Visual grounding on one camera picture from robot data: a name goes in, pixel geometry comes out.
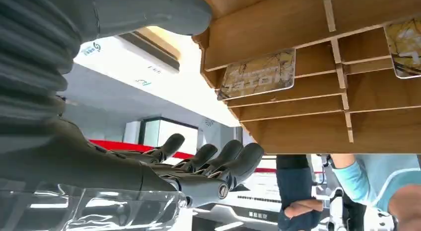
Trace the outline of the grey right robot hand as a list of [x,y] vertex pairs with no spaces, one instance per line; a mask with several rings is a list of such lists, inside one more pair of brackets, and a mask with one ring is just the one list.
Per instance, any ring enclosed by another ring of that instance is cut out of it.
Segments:
[[22,182],[110,190],[181,191],[201,206],[227,196],[254,173],[257,143],[229,144],[236,158],[204,175],[165,174],[156,164],[89,142],[60,114],[64,74],[81,45],[145,26],[196,36],[210,24],[205,0],[0,0],[0,175]]

